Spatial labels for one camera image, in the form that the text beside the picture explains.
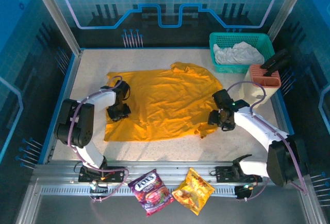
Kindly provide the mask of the black handled knife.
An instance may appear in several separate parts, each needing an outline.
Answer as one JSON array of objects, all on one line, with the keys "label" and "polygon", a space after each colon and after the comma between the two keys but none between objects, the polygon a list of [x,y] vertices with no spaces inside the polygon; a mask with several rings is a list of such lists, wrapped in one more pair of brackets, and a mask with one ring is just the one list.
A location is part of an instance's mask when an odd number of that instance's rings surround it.
[{"label": "black handled knife", "polygon": [[284,66],[286,66],[289,62],[289,59],[283,59],[281,61],[277,61],[275,62],[272,66],[270,66],[267,69],[267,72],[264,74],[265,77],[270,77],[272,76],[273,73],[275,73],[276,71],[280,70],[281,68],[283,68]]},{"label": "black handled knife", "polygon": [[272,66],[275,62],[282,59],[284,56],[288,55],[287,49],[282,49],[275,53],[273,56],[271,56],[264,64],[260,66],[261,69],[268,69],[270,66]]}]

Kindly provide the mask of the black controller board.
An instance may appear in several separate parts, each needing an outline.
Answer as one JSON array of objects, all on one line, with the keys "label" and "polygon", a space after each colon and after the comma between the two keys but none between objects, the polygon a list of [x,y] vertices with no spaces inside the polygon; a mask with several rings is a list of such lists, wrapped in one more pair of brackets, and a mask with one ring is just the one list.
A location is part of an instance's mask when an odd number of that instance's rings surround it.
[{"label": "black controller board", "polygon": [[101,201],[105,197],[104,194],[107,194],[108,192],[109,188],[107,184],[100,183],[97,180],[92,180],[89,190],[90,198],[92,201]]},{"label": "black controller board", "polygon": [[249,188],[246,188],[244,186],[235,186],[235,195],[237,196],[237,199],[245,199],[245,198],[250,198],[252,195],[252,190]]}]

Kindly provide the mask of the aluminium front rail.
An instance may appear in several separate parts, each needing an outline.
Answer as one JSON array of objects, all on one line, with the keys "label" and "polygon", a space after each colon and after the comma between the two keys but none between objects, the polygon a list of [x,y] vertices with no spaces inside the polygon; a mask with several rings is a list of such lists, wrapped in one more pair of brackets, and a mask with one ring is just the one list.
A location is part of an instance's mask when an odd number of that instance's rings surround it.
[{"label": "aluminium front rail", "polygon": [[[169,189],[175,190],[185,179],[190,168],[197,173],[214,188],[214,196],[233,197],[235,186],[249,186],[252,183],[218,183],[216,179],[217,166],[231,166],[231,162],[219,161],[111,161],[108,163],[112,167],[125,167],[129,174],[123,185],[119,183],[107,184],[109,192],[115,196],[131,196],[132,191],[128,183],[141,177],[143,174],[156,169],[160,178]],[[47,196],[89,196],[91,183],[79,183],[78,173],[80,165],[76,161],[53,161],[46,165],[38,165],[30,180],[34,186],[36,195]]]}]

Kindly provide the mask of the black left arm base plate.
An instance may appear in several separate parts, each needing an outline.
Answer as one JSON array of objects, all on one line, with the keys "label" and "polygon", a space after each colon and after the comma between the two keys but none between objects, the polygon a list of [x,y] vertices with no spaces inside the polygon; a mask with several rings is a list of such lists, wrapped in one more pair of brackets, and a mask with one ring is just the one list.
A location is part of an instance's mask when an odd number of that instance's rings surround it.
[{"label": "black left arm base plate", "polygon": [[100,172],[95,169],[82,166],[78,175],[79,183],[92,183],[93,180],[104,183],[121,183],[124,180],[124,170],[122,167],[106,167],[106,169],[120,169],[115,172]]}]

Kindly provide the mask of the teal plastic basket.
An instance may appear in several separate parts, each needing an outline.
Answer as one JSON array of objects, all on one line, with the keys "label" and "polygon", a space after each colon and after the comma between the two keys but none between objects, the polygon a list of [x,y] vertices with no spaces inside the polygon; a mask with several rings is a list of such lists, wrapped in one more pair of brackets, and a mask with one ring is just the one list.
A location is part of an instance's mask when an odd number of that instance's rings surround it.
[{"label": "teal plastic basket", "polygon": [[217,73],[245,74],[250,65],[244,64],[218,64],[215,60],[213,46],[216,44],[220,48],[232,48],[235,44],[246,42],[256,48],[264,57],[269,60],[274,54],[272,42],[264,33],[244,33],[244,32],[213,32],[209,35],[210,57],[214,71]]}]

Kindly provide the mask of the black right controller board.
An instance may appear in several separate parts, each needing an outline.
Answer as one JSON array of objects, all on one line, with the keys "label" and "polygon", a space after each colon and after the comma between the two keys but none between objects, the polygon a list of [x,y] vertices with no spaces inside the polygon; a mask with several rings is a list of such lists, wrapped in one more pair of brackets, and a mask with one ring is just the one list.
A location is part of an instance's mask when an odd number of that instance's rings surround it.
[{"label": "black right controller board", "polygon": [[237,199],[245,199],[245,198],[250,198],[252,195],[252,190],[249,188],[246,188],[244,186],[235,186],[235,195],[237,196]]}]

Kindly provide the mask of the purple candy bag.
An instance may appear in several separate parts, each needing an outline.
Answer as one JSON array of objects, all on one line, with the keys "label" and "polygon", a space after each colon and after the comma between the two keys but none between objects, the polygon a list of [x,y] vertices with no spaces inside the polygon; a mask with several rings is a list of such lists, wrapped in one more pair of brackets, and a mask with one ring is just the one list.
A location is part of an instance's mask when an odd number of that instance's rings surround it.
[{"label": "purple candy bag", "polygon": [[149,217],[174,201],[174,197],[165,186],[156,169],[153,169],[134,181],[128,187],[145,209]]}]

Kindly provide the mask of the white t-shirt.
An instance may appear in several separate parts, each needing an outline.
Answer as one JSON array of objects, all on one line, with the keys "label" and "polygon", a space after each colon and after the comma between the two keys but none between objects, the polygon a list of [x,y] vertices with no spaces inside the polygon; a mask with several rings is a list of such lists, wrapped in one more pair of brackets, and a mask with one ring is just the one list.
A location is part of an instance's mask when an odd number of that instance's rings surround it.
[{"label": "white t-shirt", "polygon": [[246,42],[236,43],[233,47],[220,48],[213,45],[214,58],[217,64],[251,65],[263,64],[264,56]]}]

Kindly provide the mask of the aluminium frame post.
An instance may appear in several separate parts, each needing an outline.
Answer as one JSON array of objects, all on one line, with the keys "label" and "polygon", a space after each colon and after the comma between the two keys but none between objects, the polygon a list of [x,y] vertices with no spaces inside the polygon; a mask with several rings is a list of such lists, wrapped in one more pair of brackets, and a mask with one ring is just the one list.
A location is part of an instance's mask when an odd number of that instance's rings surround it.
[{"label": "aluminium frame post", "polygon": [[47,10],[49,11],[51,17],[59,28],[61,34],[63,35],[65,41],[67,42],[69,48],[75,56],[80,56],[81,50],[80,47],[67,24],[59,6],[55,0],[42,0]]},{"label": "aluminium frame post", "polygon": [[272,42],[277,37],[289,14],[292,12],[296,2],[297,0],[284,0],[273,24],[268,31],[268,36]]}]

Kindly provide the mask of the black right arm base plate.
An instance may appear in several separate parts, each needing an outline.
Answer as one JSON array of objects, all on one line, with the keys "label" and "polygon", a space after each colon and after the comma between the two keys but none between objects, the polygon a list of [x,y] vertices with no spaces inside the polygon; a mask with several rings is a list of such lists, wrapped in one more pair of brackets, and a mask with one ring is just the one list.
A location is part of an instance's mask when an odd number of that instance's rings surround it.
[{"label": "black right arm base plate", "polygon": [[253,183],[262,182],[261,176],[246,175],[235,166],[217,166],[216,179],[218,183]]}]

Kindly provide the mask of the cream knife block pink top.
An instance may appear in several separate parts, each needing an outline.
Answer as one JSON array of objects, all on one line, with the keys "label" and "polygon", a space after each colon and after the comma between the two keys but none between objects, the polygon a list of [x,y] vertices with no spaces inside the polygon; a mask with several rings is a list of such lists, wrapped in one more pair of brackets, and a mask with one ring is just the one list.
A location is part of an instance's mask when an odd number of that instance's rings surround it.
[{"label": "cream knife block pink top", "polygon": [[[266,97],[262,102],[258,103],[254,108],[263,105],[267,100],[281,87],[281,78],[279,72],[275,71],[271,76],[264,76],[268,71],[261,69],[260,64],[253,64],[249,67],[243,81],[252,81],[263,86]],[[239,89],[239,97],[246,101],[250,106],[263,98],[262,89],[252,83],[243,83]]]}]

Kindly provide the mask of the yellow snack bag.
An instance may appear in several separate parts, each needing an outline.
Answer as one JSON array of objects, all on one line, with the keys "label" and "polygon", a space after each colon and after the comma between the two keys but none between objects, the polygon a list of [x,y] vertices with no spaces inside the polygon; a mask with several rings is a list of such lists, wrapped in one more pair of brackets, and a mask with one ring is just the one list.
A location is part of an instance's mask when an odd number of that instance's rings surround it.
[{"label": "yellow snack bag", "polygon": [[172,192],[172,195],[175,200],[198,216],[214,192],[215,188],[205,181],[195,169],[190,168],[185,180]]}]

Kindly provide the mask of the black left controller board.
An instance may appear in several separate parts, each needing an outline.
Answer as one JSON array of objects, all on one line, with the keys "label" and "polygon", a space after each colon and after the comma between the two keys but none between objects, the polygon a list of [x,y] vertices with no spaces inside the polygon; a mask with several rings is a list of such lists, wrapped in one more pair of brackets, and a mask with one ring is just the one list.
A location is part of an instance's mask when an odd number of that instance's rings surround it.
[{"label": "black left controller board", "polygon": [[107,184],[100,183],[97,180],[92,180],[89,190],[90,198],[92,201],[101,201],[105,197],[104,194],[107,194],[108,192],[109,188]]}]

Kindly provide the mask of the yellow t-shirt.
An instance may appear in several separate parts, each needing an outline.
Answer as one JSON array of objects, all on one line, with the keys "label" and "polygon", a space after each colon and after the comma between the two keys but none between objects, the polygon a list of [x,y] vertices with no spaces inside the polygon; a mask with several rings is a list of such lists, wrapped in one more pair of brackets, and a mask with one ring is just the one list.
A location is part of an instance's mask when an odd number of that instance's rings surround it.
[{"label": "yellow t-shirt", "polygon": [[175,62],[168,70],[109,72],[108,86],[121,76],[130,86],[130,115],[106,118],[105,142],[152,142],[187,135],[205,137],[217,130],[208,124],[216,104],[212,95],[222,83],[206,68]]}]

